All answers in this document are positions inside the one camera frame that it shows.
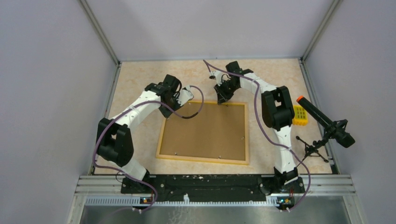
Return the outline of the yellow picture frame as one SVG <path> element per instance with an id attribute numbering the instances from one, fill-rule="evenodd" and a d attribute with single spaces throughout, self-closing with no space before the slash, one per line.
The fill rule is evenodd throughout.
<path id="1" fill-rule="evenodd" d="M 217 104 L 192 100 L 179 113 L 197 112 L 191 119 L 172 115 L 163 120 L 156 150 L 158 159 L 249 164 L 249 113 L 243 102 Z"/>

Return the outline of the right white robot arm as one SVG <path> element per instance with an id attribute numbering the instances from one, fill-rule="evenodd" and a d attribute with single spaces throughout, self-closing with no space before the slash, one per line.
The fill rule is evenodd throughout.
<path id="1" fill-rule="evenodd" d="M 291 152 L 291 128 L 295 117 L 290 92 L 286 86 L 276 87 L 265 82 L 250 69 L 242 69 L 237 61 L 226 65 L 226 70 L 214 69 L 210 79 L 216 84 L 218 104 L 229 101 L 238 89 L 250 91 L 255 99 L 261 100 L 262 120 L 273 130 L 277 142 L 274 164 L 274 187 L 279 192 L 287 192 L 298 179 L 298 170 Z"/>

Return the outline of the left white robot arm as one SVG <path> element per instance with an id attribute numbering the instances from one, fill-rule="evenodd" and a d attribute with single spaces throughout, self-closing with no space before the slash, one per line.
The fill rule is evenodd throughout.
<path id="1" fill-rule="evenodd" d="M 193 99 L 191 86 L 182 86 L 175 76 L 148 84 L 140 96 L 124 111 L 98 124 L 94 159 L 111 162 L 115 170 L 133 178 L 132 187 L 139 193 L 149 189 L 149 172 L 134 158 L 132 133 L 152 112 L 159 110 L 165 118 Z"/>

